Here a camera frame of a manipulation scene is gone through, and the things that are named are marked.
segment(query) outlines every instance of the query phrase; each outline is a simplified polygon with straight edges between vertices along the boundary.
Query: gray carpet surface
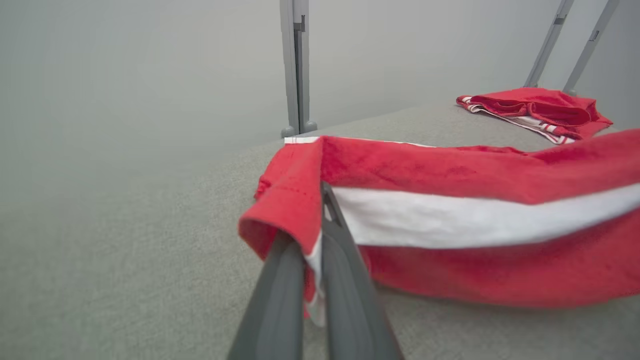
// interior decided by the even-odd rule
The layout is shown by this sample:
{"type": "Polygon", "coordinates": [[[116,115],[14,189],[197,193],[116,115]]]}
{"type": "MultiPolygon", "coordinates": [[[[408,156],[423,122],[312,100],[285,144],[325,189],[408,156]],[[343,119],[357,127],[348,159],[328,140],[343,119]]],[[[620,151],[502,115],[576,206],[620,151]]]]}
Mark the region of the gray carpet surface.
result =
{"type": "MultiPolygon", "coordinates": [[[[435,146],[554,146],[454,106],[306,136],[435,146]]],[[[0,358],[223,359],[261,262],[237,236],[282,141],[0,212],[0,358]]],[[[407,359],[637,359],[640,298],[567,310],[425,299],[380,289],[407,359]]],[[[305,359],[326,359],[305,322],[305,359]]]]}

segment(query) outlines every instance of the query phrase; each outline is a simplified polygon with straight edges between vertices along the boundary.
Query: cloth fold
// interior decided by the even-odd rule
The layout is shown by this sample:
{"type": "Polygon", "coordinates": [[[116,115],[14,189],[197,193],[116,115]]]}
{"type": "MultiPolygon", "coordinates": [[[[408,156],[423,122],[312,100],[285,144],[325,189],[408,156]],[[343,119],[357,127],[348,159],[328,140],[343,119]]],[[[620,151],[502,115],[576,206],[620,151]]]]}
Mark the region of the cloth fold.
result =
{"type": "Polygon", "coordinates": [[[277,229],[300,244],[320,325],[321,180],[387,286],[523,307],[640,293],[640,129],[538,152],[285,139],[239,234],[262,259],[277,229]]]}
{"type": "Polygon", "coordinates": [[[596,109],[596,101],[559,90],[518,88],[486,95],[459,96],[456,102],[472,113],[483,111],[535,131],[555,144],[593,137],[613,123],[596,109]]]}

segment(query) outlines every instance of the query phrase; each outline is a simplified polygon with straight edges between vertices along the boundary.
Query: gray metal bar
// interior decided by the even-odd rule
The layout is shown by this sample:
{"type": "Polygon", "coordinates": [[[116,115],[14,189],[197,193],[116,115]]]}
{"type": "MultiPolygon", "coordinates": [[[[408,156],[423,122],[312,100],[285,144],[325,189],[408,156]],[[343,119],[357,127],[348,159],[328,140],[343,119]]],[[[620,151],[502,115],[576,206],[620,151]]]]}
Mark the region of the gray metal bar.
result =
{"type": "Polygon", "coordinates": [[[556,41],[560,36],[560,31],[562,30],[562,25],[564,24],[572,5],[573,0],[562,0],[560,2],[560,6],[558,6],[558,10],[556,11],[556,17],[554,17],[554,20],[551,22],[551,26],[547,32],[547,37],[545,38],[544,43],[542,43],[538,57],[533,63],[533,68],[527,77],[524,87],[538,87],[538,81],[540,80],[542,71],[545,69],[545,65],[547,64],[547,60],[549,60],[551,51],[556,45],[556,41]]]}
{"type": "Polygon", "coordinates": [[[293,1],[280,0],[280,30],[282,32],[282,54],[284,57],[284,77],[287,91],[287,111],[289,113],[289,125],[280,132],[280,136],[283,138],[300,134],[298,77],[296,75],[293,23],[293,1]]]}
{"type": "Polygon", "coordinates": [[[584,46],[578,62],[575,63],[573,71],[571,71],[571,75],[569,75],[569,80],[567,80],[564,85],[564,89],[562,90],[564,93],[574,96],[577,94],[575,85],[578,83],[584,68],[587,66],[587,62],[589,62],[596,45],[598,45],[598,41],[602,38],[602,33],[607,27],[609,20],[611,20],[611,16],[613,16],[613,13],[616,11],[619,2],[620,0],[609,0],[604,6],[604,10],[602,10],[602,14],[600,14],[600,18],[598,22],[596,22],[596,26],[593,28],[589,40],[587,40],[587,44],[584,46]]]}
{"type": "Polygon", "coordinates": [[[228,360],[302,359],[304,258],[291,236],[278,232],[228,360]]]}
{"type": "Polygon", "coordinates": [[[317,130],[309,120],[309,1],[293,0],[296,74],[298,86],[298,123],[300,133],[317,130]]]}

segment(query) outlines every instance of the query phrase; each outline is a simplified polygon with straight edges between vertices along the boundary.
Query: metal bracket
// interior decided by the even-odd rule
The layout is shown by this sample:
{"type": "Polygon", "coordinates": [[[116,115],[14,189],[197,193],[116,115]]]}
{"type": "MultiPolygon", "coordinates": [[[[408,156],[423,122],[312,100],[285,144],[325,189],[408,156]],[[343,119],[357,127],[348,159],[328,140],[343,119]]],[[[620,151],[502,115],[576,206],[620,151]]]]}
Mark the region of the metal bracket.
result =
{"type": "Polygon", "coordinates": [[[302,15],[302,22],[294,22],[293,23],[293,30],[302,31],[303,33],[306,31],[305,30],[305,16],[304,15],[302,15]]]}

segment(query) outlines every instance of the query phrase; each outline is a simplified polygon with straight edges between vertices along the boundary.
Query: gray wall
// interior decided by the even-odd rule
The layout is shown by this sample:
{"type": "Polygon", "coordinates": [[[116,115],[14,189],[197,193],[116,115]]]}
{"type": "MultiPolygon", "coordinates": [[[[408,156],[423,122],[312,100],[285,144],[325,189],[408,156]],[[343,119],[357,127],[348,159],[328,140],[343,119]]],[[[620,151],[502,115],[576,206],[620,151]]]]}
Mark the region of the gray wall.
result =
{"type": "Polygon", "coordinates": [[[618,129],[640,127],[640,2],[620,0],[576,89],[618,129]]]}
{"type": "Polygon", "coordinates": [[[310,0],[321,127],[522,86],[560,0],[310,0]]]}
{"type": "Polygon", "coordinates": [[[278,0],[0,2],[0,209],[279,138],[278,0]]]}

